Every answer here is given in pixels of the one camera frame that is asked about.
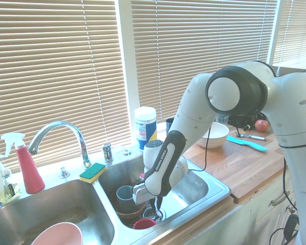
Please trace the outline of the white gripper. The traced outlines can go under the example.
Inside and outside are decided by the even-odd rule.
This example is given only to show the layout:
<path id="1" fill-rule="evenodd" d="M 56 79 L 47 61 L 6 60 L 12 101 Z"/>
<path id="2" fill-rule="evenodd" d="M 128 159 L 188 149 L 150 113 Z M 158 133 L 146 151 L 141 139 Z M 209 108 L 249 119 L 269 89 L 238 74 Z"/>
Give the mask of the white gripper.
<path id="1" fill-rule="evenodd" d="M 136 204 L 141 204 L 149 200 L 151 208 L 156 211 L 155 199 L 153 195 L 149 193 L 144 183 L 136 184 L 132 187 L 133 200 Z M 157 209 L 161 208 L 163 197 L 157 197 Z"/>

